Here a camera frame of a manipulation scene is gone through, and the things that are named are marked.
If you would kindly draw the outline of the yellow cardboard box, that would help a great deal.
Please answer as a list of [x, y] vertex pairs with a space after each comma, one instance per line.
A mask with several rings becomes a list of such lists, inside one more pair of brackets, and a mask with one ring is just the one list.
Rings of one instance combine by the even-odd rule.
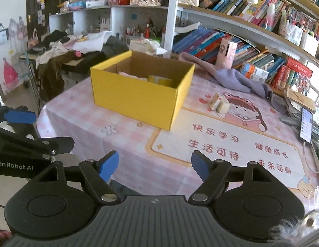
[[[195, 65], [127, 51], [90, 69], [94, 102], [132, 119], [170, 130], [191, 86]], [[148, 82], [172, 80], [172, 87]]]

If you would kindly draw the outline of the pink cartoon table mat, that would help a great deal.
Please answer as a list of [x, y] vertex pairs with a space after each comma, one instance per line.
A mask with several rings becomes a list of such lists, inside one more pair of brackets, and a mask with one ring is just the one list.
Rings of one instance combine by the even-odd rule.
[[[209, 109], [216, 92], [230, 102], [226, 114]], [[47, 103], [37, 128], [44, 138], [72, 137], [72, 152], [81, 161], [117, 151], [114, 179], [144, 195], [190, 196], [201, 184], [191, 167], [191, 154], [199, 150], [233, 166], [258, 162], [309, 209], [319, 185], [317, 168], [298, 132], [280, 117], [269, 101], [255, 94], [227, 90], [195, 75], [166, 131], [95, 105], [86, 79]]]

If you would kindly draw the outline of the smartphone with lit screen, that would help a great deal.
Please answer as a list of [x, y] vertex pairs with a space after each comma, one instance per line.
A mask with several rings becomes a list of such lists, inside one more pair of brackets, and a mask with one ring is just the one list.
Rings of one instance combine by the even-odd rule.
[[300, 119], [299, 137], [306, 143], [311, 143], [313, 128], [313, 114], [306, 108], [302, 108]]

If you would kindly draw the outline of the stack of papers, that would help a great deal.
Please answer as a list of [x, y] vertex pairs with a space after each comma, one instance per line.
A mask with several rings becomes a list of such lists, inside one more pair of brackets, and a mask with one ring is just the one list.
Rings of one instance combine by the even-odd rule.
[[286, 102], [286, 108], [288, 110], [288, 117], [281, 118], [281, 121], [286, 124], [294, 126], [300, 130], [300, 119], [302, 108], [306, 108], [313, 114], [313, 128], [312, 128], [312, 139], [310, 145], [312, 154], [315, 157], [315, 163], [317, 166], [316, 173], [319, 173], [319, 108], [315, 106], [315, 103], [310, 98], [293, 91], [292, 89], [286, 89], [283, 91], [284, 99]]

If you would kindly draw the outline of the white eraser block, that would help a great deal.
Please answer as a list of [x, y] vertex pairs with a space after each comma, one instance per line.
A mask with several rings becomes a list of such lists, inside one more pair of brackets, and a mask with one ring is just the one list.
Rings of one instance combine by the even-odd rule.
[[216, 108], [218, 114], [226, 114], [230, 108], [230, 102], [226, 98], [222, 98]]

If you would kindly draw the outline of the red book set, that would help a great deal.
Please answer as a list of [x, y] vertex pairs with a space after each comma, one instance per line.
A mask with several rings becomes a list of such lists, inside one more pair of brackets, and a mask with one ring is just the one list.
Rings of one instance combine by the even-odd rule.
[[312, 74], [313, 71], [306, 65], [289, 57], [274, 74], [270, 85], [279, 90], [289, 89], [293, 85], [299, 86], [302, 82], [309, 80]]

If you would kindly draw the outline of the white red small box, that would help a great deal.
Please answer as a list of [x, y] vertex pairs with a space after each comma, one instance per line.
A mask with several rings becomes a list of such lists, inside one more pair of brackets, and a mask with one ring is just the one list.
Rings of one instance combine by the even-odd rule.
[[209, 102], [209, 109], [211, 111], [217, 110], [218, 106], [220, 105], [220, 103], [222, 101], [222, 98], [223, 98], [222, 95], [220, 93], [216, 92]]

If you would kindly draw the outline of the upper orange blue box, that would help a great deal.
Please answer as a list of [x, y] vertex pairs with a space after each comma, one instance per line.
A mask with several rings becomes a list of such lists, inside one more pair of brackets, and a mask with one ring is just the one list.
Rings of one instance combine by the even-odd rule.
[[267, 79], [269, 75], [268, 71], [245, 62], [242, 63], [240, 73], [244, 75], [245, 77], [247, 77], [248, 79], [250, 79], [251, 76], [258, 76], [258, 77]]

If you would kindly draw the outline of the white bookshelf frame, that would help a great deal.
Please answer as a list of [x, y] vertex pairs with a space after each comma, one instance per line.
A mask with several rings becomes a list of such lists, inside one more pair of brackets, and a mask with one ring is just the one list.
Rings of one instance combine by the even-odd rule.
[[177, 0], [172, 0], [167, 7], [115, 5], [50, 15], [48, 20], [49, 29], [50, 32], [54, 30], [64, 31], [68, 24], [72, 24], [73, 34], [79, 35], [89, 31], [91, 27], [96, 25], [96, 21], [103, 17], [110, 19], [109, 29], [113, 34], [124, 33], [128, 27], [137, 25], [145, 27], [148, 18], [151, 17], [156, 27], [165, 27], [166, 34], [163, 43], [164, 48], [168, 51], [172, 51], [176, 26], [200, 22], [208, 28], [215, 28], [240, 36], [257, 47], [271, 47], [295, 59], [305, 59], [319, 68], [319, 60], [315, 56], [274, 32], [235, 16], [210, 9], [181, 5]]

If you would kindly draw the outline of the orange blue box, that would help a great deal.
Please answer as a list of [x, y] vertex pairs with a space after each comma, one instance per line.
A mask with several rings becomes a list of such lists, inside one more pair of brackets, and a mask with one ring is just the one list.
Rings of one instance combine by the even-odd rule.
[[258, 76], [258, 77], [267, 79], [269, 75], [268, 71], [245, 62], [242, 63], [240, 73], [244, 75], [245, 77], [247, 77], [248, 79], [250, 79], [251, 76]]
[[255, 75], [255, 74], [252, 74], [250, 72], [246, 72], [244, 70], [240, 70], [240, 73], [248, 79], [251, 79], [251, 80], [254, 80], [254, 81], [260, 82], [260, 83], [265, 83], [266, 78], [264, 78], [262, 76]]

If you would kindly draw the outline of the lower orange blue box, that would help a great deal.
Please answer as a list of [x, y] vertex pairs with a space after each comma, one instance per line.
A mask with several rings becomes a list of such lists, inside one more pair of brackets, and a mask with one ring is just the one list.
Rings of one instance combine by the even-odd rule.
[[240, 73], [248, 79], [251, 79], [251, 80], [254, 80], [254, 81], [260, 82], [260, 83], [265, 83], [266, 78], [264, 78], [262, 76], [255, 75], [255, 74], [252, 74], [250, 72], [246, 72], [244, 70], [240, 70]]

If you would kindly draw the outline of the pink cartoon pencil holder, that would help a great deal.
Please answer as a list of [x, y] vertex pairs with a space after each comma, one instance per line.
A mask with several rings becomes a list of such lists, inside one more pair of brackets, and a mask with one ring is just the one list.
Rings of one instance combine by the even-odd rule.
[[223, 38], [220, 43], [215, 66], [222, 69], [232, 68], [238, 44]]

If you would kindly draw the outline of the yellow tape roll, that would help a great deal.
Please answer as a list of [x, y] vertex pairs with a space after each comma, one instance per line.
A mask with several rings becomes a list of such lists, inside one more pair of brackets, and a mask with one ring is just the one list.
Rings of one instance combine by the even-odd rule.
[[172, 87], [172, 80], [162, 76], [148, 75], [148, 82], [166, 87]]

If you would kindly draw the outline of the row of leaning books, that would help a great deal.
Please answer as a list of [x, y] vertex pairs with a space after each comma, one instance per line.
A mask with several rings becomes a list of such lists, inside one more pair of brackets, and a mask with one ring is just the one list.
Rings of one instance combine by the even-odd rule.
[[209, 29], [202, 26], [184, 36], [179, 36], [173, 44], [173, 53], [181, 54], [185, 52], [215, 65], [220, 43], [223, 38], [238, 44], [232, 69], [240, 71], [243, 62], [250, 63], [269, 72], [265, 80], [266, 82], [270, 80], [280, 66], [285, 63], [283, 57], [271, 54], [267, 50], [261, 51], [248, 40], [221, 30]]

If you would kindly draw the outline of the purple pink cloth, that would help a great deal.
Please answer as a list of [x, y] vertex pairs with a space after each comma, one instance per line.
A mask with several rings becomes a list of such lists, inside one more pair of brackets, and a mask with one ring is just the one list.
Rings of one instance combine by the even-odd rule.
[[188, 53], [182, 52], [179, 61], [195, 64], [195, 73], [213, 83], [242, 93], [255, 93], [262, 99], [269, 99], [271, 106], [280, 114], [286, 115], [285, 100], [274, 94], [269, 85], [248, 79], [235, 69], [221, 69]]

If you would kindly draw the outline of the crumpled white paper bag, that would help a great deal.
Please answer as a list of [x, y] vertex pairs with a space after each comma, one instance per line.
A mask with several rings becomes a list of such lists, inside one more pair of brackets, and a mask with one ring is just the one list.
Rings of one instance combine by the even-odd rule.
[[137, 40], [131, 40], [129, 49], [131, 51], [141, 52], [151, 56], [164, 55], [168, 51], [160, 47], [160, 43], [155, 40], [150, 40], [148, 38], [140, 38]]

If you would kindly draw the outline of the pile of clothes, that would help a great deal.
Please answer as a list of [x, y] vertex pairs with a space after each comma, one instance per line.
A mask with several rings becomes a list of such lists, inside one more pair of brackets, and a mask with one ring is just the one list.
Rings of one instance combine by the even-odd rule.
[[32, 47], [35, 76], [40, 97], [48, 102], [64, 91], [64, 71], [88, 77], [90, 68], [111, 57], [128, 51], [128, 47], [111, 31], [73, 36], [58, 30]]

